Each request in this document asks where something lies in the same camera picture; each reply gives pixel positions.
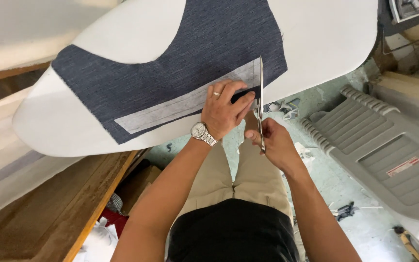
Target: scissors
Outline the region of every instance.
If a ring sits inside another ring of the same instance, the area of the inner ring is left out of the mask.
[[[263,87],[264,87],[264,81],[263,81],[263,60],[260,56],[260,98],[257,99],[257,107],[256,107],[256,117],[258,119],[258,132],[261,137],[261,151],[263,153],[266,152],[265,150],[265,137],[263,136],[263,128],[261,126],[261,122],[263,121]]]

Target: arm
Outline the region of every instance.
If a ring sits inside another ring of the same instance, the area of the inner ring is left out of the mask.
[[[266,157],[284,172],[292,193],[298,229],[312,262],[361,262],[357,251],[334,219],[298,155],[288,131],[272,118],[263,121]],[[260,144],[259,133],[245,135]]]
[[[230,103],[234,92],[246,87],[242,81],[233,82],[230,79],[209,86],[201,121],[206,123],[209,133],[217,140],[239,125],[249,111],[254,93],[247,93],[236,103]],[[111,262],[164,261],[168,232],[210,150],[211,146],[206,142],[190,138],[134,205]]]

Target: floor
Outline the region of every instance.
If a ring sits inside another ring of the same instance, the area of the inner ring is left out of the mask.
[[[353,217],[345,218],[339,223],[363,262],[410,262],[412,256],[391,230],[398,222],[386,210],[382,209],[379,203],[370,197],[358,182],[349,177],[342,167],[317,149],[314,141],[299,124],[301,118],[309,116],[313,112],[328,111],[340,104],[345,99],[339,93],[342,87],[351,85],[358,90],[363,90],[366,88],[364,83],[377,75],[379,75],[379,69],[371,59],[349,74],[279,100],[278,102],[288,102],[294,98],[300,98],[300,112],[297,119],[285,122],[282,120],[280,112],[270,112],[266,116],[282,122],[294,143],[299,142],[310,148],[311,156],[314,157],[310,175],[324,200],[330,205],[330,209],[338,209],[351,201],[355,202],[355,206],[366,207],[356,211]],[[223,140],[233,179],[238,164],[237,148],[243,140],[244,126],[245,123],[242,122]],[[161,169],[165,168],[189,140],[189,137],[186,135],[155,146],[147,158]]]

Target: person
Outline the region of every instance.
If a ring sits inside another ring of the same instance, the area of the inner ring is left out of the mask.
[[[247,88],[230,79],[210,85],[201,122],[192,137],[134,205],[112,262],[298,261],[292,209],[311,262],[359,262],[294,148],[288,131],[272,118],[262,122],[265,154]],[[240,161],[232,183],[220,142],[245,118]],[[203,139],[202,132],[209,134]]]

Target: red fabric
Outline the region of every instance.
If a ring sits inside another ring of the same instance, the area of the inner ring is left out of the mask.
[[[107,207],[104,208],[103,212],[101,212],[100,218],[105,217],[108,222],[106,226],[114,225],[116,227],[117,236],[121,237],[122,231],[124,230],[125,223],[127,222],[128,216],[123,216],[118,213],[115,213],[109,210]]]

